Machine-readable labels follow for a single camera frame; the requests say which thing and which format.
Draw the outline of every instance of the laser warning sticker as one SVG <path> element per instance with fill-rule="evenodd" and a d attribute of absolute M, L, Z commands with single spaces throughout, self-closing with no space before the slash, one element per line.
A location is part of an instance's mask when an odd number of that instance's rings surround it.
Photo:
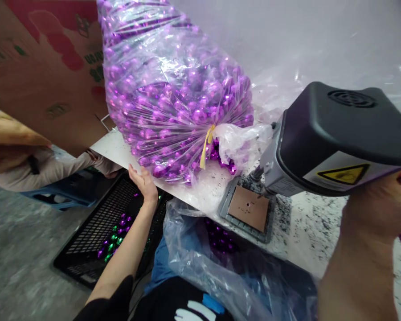
<path fill-rule="evenodd" d="M 319 187 L 345 192 L 397 169 L 398 166 L 374 163 L 338 151 L 303 178 Z"/>
<path fill-rule="evenodd" d="M 337 183 L 356 185 L 370 168 L 370 164 L 361 164 L 319 172 L 318 175 Z"/>

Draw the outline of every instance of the human hand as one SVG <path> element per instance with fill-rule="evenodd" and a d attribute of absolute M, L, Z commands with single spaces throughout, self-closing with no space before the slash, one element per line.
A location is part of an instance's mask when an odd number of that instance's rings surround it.
<path fill-rule="evenodd" d="M 157 202 L 157 188 L 151 174 L 141 166 L 141 175 L 129 164 L 129 177 L 137 185 L 141 194 L 144 196 L 144 202 L 155 201 Z"/>
<path fill-rule="evenodd" d="M 360 187 L 349 198 L 342 218 L 342 233 L 360 232 L 393 243 L 401 234 L 401 172 Z"/>

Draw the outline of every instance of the black basket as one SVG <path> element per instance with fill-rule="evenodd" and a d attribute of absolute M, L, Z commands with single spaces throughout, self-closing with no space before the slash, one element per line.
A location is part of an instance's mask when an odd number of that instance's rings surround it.
<path fill-rule="evenodd" d="M 136 277 L 146 271 L 163 235 L 166 203 L 172 195 L 161 189 L 158 192 L 160 199 Z M 127 173 L 123 173 L 60 250 L 52 267 L 92 290 L 107 265 L 104 258 L 98 258 L 98 251 L 122 219 L 122 213 L 131 213 L 135 217 L 142 203 L 143 197 L 137 186 Z"/>

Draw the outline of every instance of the ventilation grille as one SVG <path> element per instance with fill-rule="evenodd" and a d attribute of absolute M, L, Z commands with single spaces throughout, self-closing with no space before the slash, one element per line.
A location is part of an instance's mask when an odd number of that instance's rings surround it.
<path fill-rule="evenodd" d="M 350 107 L 373 108 L 377 105 L 374 98 L 355 91 L 330 91 L 328 98 Z"/>

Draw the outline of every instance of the gray floor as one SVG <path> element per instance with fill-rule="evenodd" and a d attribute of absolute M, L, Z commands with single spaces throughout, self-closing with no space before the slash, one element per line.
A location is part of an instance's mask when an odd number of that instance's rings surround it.
<path fill-rule="evenodd" d="M 59 212 L 0 189 L 0 321 L 74 318 L 89 293 L 49 265 L 91 210 Z"/>

